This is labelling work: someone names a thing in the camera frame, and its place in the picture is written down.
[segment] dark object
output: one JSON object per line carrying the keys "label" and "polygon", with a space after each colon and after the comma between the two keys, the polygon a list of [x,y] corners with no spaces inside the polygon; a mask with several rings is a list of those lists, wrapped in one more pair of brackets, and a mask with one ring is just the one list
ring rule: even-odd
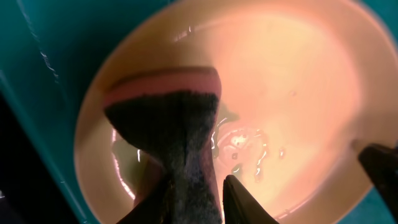
{"label": "dark object", "polygon": [[78,223],[1,94],[0,141],[0,190],[19,220]]}
{"label": "dark object", "polygon": [[167,175],[156,189],[141,203],[139,203],[118,224],[156,223],[169,224],[172,222],[173,185],[171,176]]}
{"label": "dark object", "polygon": [[278,224],[234,175],[224,180],[225,224]]}
{"label": "dark object", "polygon": [[25,224],[22,218],[10,207],[5,197],[0,198],[0,223]]}
{"label": "dark object", "polygon": [[[171,214],[165,216],[171,223],[222,222],[217,195],[213,195],[211,187],[215,184],[215,174],[209,135],[217,107],[218,98],[214,94],[175,91],[142,95],[119,101],[105,109],[106,116],[119,134],[128,143],[157,159],[170,175],[174,186],[170,190],[171,196],[165,200],[160,200],[164,196],[148,200],[153,200],[156,208],[170,207]],[[157,189],[154,194],[162,195],[162,191]],[[151,215],[150,206],[141,210]]]}
{"label": "dark object", "polygon": [[359,161],[398,222],[398,149],[372,144],[360,153]]}

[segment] soapy water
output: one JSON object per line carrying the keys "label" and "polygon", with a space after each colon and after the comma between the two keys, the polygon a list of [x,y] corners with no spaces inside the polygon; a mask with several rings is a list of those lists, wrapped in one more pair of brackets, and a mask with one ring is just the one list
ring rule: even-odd
{"label": "soapy water", "polygon": [[[270,215],[284,218],[317,191],[345,150],[340,131],[360,102],[356,71],[334,37],[293,16],[190,29],[175,44],[203,47],[223,86],[211,135],[220,201],[233,174]],[[130,149],[113,153],[123,186],[137,197],[146,155],[118,145]]]}

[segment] teal sink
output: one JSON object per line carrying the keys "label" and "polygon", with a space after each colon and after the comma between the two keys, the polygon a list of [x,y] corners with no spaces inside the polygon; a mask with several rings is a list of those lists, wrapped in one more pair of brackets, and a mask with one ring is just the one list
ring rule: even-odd
{"label": "teal sink", "polygon": [[[398,40],[398,1],[365,0]],[[80,104],[118,43],[169,0],[0,2],[0,90],[80,223],[97,223],[78,186]],[[393,223],[376,190],[340,223]]]}

